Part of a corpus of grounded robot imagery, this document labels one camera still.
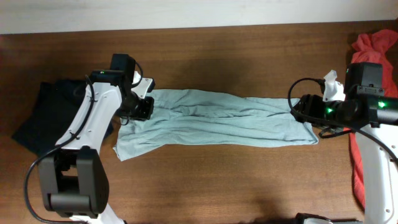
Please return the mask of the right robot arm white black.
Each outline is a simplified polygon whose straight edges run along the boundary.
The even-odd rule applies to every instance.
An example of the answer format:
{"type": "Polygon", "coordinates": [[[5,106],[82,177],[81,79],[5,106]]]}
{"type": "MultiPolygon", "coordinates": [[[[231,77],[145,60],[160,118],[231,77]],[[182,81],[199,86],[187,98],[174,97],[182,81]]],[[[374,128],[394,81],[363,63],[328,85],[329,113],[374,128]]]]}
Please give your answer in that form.
{"type": "Polygon", "coordinates": [[[352,63],[345,82],[316,79],[322,96],[303,95],[291,113],[321,138],[355,133],[363,164],[364,223],[397,223],[397,98],[386,96],[382,65],[352,63]]]}

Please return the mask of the light blue t-shirt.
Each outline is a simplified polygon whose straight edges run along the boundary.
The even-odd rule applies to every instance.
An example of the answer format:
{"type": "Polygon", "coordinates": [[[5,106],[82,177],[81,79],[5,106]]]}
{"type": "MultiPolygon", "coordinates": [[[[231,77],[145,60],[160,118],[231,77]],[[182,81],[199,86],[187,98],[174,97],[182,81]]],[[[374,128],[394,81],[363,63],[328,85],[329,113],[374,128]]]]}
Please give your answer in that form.
{"type": "Polygon", "coordinates": [[[120,161],[168,144],[235,144],[254,147],[312,145],[309,123],[290,113],[284,98],[238,97],[202,90],[154,90],[153,114],[120,127],[113,147],[120,161]]]}

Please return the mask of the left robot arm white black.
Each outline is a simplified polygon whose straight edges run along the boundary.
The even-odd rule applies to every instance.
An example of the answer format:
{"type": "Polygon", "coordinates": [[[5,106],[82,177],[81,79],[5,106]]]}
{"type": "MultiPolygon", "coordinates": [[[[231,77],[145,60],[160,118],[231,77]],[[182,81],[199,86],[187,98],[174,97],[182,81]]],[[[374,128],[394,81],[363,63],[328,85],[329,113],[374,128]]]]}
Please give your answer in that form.
{"type": "Polygon", "coordinates": [[[100,148],[113,116],[126,121],[150,119],[155,81],[128,54],[113,54],[106,70],[86,78],[85,95],[71,125],[54,149],[40,156],[38,168],[44,207],[62,223],[120,223],[108,203],[109,181],[100,148]]]}

